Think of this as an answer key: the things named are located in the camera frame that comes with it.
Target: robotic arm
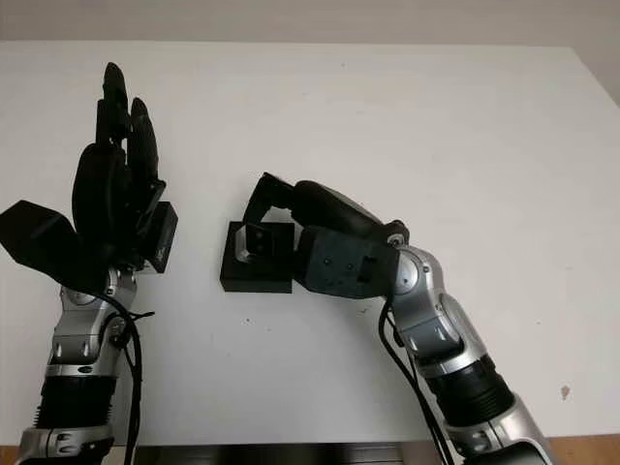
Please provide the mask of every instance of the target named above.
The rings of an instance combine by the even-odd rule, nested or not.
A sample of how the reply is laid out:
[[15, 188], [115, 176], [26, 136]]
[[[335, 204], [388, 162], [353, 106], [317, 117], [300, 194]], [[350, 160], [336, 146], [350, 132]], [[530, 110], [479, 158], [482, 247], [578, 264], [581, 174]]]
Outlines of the robotic arm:
[[[262, 223], [272, 206], [290, 209], [303, 227], [295, 251], [281, 225]], [[435, 420], [418, 389], [417, 373], [435, 395], [445, 430], [465, 463], [556, 463], [525, 405], [495, 371], [463, 309], [447, 293], [439, 262], [408, 241], [409, 232], [398, 220], [384, 225], [321, 184], [291, 186], [265, 173], [243, 222], [231, 223], [221, 281], [226, 291], [290, 292], [290, 284], [274, 290], [272, 283], [294, 278], [315, 293], [382, 296], [380, 336], [416, 390], [443, 460], [452, 463], [443, 433], [432, 428]], [[284, 270], [284, 277], [274, 270]], [[394, 340], [406, 349], [413, 373], [386, 340], [388, 312]]]
[[76, 228], [60, 213], [29, 201], [0, 214], [0, 243], [9, 254], [62, 286], [62, 315], [52, 336], [41, 405], [34, 427], [21, 437], [18, 464], [101, 463], [113, 443], [108, 419], [121, 353], [133, 378], [125, 455], [131, 463], [140, 428], [135, 321], [149, 314], [128, 309], [136, 273], [164, 272], [177, 221], [171, 204], [160, 201], [166, 183], [157, 166], [146, 106], [134, 99], [128, 112], [124, 77], [109, 63], [96, 141], [81, 154], [74, 182]]

